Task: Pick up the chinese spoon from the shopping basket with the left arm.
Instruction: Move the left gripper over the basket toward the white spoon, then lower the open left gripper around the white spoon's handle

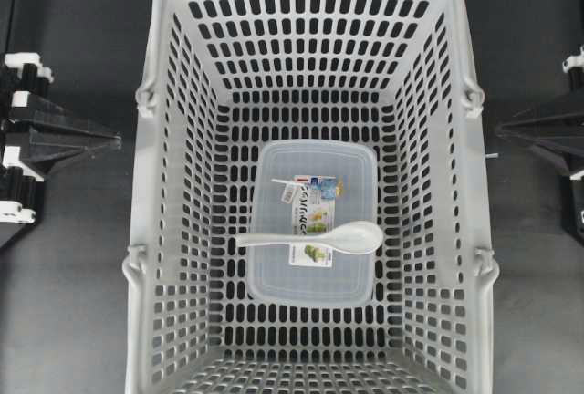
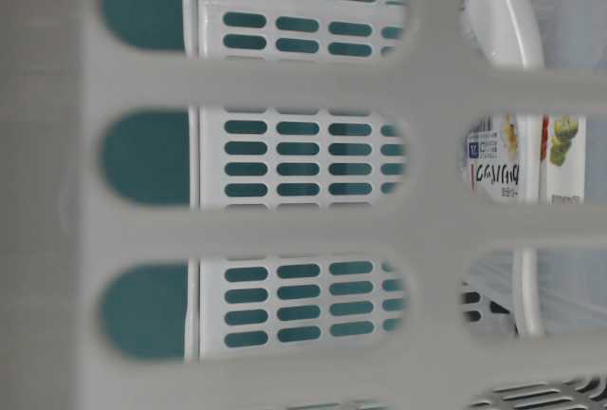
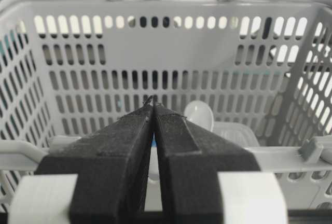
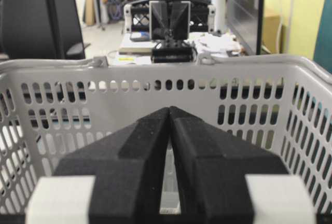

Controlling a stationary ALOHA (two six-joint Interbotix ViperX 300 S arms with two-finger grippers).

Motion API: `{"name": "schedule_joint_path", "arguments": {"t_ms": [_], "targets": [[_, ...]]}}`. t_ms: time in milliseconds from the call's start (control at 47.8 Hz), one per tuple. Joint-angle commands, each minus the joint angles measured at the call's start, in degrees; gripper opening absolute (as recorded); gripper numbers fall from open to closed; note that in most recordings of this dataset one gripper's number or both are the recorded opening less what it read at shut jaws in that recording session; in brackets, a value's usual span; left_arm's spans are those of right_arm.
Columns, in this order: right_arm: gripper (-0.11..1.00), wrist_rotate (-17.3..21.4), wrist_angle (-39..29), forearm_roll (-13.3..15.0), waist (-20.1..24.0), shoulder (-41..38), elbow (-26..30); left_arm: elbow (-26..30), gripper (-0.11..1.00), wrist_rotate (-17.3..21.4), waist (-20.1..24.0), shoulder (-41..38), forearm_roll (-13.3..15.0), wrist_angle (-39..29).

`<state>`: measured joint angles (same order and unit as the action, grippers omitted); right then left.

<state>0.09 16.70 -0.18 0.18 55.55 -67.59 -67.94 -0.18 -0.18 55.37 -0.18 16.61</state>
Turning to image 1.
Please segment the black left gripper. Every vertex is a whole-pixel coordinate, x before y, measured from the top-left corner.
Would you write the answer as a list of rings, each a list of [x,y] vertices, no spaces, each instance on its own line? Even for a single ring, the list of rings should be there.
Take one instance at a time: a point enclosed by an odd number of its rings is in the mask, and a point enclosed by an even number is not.
[[[1,56],[1,246],[40,223],[45,179],[121,148],[121,136],[45,96],[52,70],[36,52]]]

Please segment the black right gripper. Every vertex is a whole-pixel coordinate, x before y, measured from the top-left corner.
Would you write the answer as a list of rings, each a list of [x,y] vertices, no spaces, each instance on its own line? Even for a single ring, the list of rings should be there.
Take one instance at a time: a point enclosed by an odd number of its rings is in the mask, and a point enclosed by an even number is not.
[[[583,96],[583,46],[567,57],[562,70],[568,75],[574,99]],[[496,134],[551,163],[569,178],[575,234],[583,234],[583,102],[551,101],[516,114],[499,124]]]

